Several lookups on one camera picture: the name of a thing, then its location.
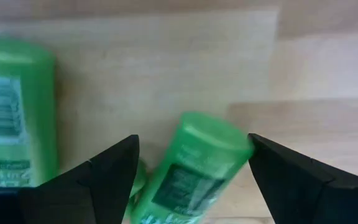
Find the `wooden surface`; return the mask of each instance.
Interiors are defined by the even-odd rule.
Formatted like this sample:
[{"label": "wooden surface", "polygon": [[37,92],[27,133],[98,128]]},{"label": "wooden surface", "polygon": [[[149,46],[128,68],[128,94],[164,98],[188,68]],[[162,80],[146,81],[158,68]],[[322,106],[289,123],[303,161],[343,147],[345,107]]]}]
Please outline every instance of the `wooden surface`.
[{"label": "wooden surface", "polygon": [[[58,59],[62,170],[130,134],[153,168],[200,110],[358,175],[358,1],[16,3],[0,34]],[[272,223],[249,166],[205,223]]]}]

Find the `dark label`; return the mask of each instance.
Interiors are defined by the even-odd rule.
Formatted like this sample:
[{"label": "dark label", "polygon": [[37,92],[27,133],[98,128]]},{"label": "dark label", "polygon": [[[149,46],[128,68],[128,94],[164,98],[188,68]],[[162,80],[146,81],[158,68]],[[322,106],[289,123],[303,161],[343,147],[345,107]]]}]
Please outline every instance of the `dark label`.
[{"label": "dark label", "polygon": [[216,200],[223,183],[224,179],[172,164],[153,203],[182,215],[199,216]]}]

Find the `shampoo bottle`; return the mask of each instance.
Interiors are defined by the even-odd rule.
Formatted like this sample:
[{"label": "shampoo bottle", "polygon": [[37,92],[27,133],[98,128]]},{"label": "shampoo bottle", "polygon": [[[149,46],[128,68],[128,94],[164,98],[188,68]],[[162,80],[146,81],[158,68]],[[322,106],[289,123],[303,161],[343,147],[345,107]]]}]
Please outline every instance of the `shampoo bottle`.
[{"label": "shampoo bottle", "polygon": [[0,37],[0,187],[33,187],[58,172],[54,57]]},{"label": "shampoo bottle", "polygon": [[184,113],[132,212],[132,224],[197,223],[252,153],[247,138],[231,124]]}]

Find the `barcode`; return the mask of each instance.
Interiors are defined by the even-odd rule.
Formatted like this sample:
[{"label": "barcode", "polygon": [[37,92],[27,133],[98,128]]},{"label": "barcode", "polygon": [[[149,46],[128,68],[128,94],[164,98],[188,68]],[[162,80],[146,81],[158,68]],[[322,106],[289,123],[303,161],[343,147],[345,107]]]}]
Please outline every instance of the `barcode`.
[{"label": "barcode", "polygon": [[0,77],[0,144],[20,144],[24,116],[19,80]]}]

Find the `green plastic bottle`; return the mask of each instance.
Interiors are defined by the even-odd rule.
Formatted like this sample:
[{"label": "green plastic bottle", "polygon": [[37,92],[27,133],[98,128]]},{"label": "green plastic bottle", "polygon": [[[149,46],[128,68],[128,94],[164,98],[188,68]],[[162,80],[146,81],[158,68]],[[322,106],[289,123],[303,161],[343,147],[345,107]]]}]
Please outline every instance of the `green plastic bottle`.
[{"label": "green plastic bottle", "polygon": [[37,186],[58,173],[52,54],[0,37],[0,187]]},{"label": "green plastic bottle", "polygon": [[132,224],[198,223],[253,151],[231,124],[184,113],[164,160],[132,212]]}]

